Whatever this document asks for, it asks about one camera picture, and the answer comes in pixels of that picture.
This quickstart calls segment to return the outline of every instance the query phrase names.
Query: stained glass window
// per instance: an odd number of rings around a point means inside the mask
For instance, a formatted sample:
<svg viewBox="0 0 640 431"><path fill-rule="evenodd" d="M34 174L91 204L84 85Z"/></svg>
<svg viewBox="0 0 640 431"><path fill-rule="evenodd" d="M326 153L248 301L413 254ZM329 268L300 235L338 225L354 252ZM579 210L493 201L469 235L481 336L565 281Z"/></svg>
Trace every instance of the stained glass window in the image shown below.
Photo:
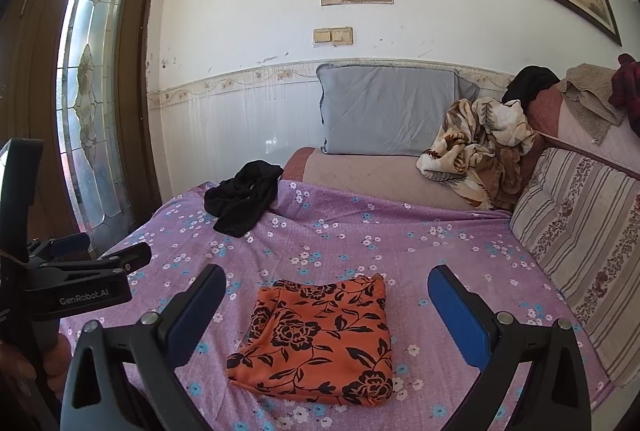
<svg viewBox="0 0 640 431"><path fill-rule="evenodd" d="M132 223L116 139L114 44L120 0L68 0L58 51L56 113L69 198L92 251Z"/></svg>

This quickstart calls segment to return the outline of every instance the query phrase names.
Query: door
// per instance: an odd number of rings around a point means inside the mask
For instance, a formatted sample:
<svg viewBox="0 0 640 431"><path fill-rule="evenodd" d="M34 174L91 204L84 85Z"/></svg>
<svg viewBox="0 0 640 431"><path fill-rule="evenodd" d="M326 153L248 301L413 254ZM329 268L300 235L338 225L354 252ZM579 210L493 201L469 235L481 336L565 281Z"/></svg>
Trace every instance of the door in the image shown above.
<svg viewBox="0 0 640 431"><path fill-rule="evenodd" d="M40 237L87 232L94 256L160 205L146 123L147 3L25 0L21 9L10 136L45 141L31 226Z"/></svg>

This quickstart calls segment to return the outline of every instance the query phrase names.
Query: black cloth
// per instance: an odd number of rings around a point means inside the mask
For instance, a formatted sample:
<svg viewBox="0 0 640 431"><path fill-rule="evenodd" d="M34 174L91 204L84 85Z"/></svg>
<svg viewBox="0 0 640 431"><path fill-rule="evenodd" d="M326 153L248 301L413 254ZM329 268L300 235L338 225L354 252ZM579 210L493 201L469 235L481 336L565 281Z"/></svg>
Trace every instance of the black cloth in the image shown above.
<svg viewBox="0 0 640 431"><path fill-rule="evenodd" d="M250 231L274 201L282 172L280 166L256 160L205 192L204 209L218 218L214 230L234 237Z"/></svg>
<svg viewBox="0 0 640 431"><path fill-rule="evenodd" d="M507 92L502 98L502 103L519 99L522 109L527 111L529 103L538 96L539 91L551 88L558 82L560 79L548 68L527 66L510 82Z"/></svg>

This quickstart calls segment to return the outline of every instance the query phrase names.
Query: human hand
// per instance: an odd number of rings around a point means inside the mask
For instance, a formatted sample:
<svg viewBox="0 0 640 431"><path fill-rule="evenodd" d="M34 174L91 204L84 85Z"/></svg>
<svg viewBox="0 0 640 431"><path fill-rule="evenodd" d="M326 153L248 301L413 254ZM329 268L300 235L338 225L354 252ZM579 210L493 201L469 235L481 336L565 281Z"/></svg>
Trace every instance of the human hand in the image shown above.
<svg viewBox="0 0 640 431"><path fill-rule="evenodd" d="M58 343L52 350L44 354L42 363L47 373L47 385L56 394L56 397L62 398L66 375L71 363L71 345L65 335L58 334ZM34 381L36 378L36 370L24 358L20 350L3 342L0 342L0 371L14 379Z"/></svg>

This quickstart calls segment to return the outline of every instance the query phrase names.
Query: floral blanket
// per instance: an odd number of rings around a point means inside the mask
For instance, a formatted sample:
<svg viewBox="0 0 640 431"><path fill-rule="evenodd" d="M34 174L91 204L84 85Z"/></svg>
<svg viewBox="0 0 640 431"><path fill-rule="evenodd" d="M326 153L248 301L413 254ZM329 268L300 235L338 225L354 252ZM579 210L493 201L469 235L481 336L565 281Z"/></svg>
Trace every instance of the floral blanket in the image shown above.
<svg viewBox="0 0 640 431"><path fill-rule="evenodd" d="M550 325L571 319L581 347L593 403L610 390L596 353L562 296L509 230L500 211L462 212L416 207L281 180L277 200L244 237L213 231L204 211L211 183L169 201L118 247L146 241L151 263L130 276L133 299L125 305L64 319L73 340L82 324L134 323L162 309L185 290L207 263L226 271L226 298L189 364L176 373L213 429L439 430L478 375L467 366L427 294L431 268L446 263L494 311L521 322ZM226 358L246 334L257 291L279 279L308 285L379 273L386 282L385 312L391 334L393 394L375 408L324 405L256 396L230 385ZM503 429L526 379L521 365L492 429ZM131 373L132 382L141 385Z"/></svg>

